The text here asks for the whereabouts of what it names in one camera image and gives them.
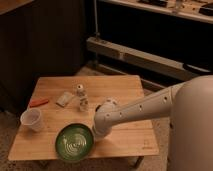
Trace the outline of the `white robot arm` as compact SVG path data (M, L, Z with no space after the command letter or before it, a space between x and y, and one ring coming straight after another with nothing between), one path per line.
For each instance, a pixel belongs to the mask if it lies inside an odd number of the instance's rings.
M213 75L195 77L119 106L97 107L92 131L102 139L118 124L168 117L167 171L213 171Z

